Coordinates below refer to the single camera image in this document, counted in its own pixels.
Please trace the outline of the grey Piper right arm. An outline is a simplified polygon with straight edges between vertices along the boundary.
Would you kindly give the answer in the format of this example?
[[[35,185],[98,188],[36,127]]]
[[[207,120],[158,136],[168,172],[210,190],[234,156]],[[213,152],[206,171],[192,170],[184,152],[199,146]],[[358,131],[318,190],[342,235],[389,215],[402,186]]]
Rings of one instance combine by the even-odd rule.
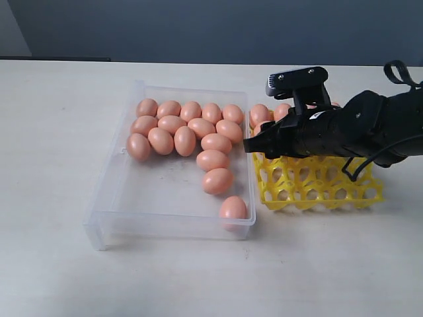
[[[300,116],[290,110],[243,144],[268,159],[377,155],[375,164],[387,168],[422,154],[422,91],[385,97],[365,90],[343,108],[319,106]]]

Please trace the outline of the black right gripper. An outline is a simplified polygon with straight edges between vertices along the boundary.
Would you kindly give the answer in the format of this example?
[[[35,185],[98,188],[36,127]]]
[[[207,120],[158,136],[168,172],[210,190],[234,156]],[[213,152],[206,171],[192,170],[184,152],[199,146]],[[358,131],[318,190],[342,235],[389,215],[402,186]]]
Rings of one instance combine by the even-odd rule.
[[[262,153],[267,159],[364,155],[361,106],[308,109],[301,115],[295,108],[286,108],[279,120],[262,128],[258,135],[243,140],[246,153]]]

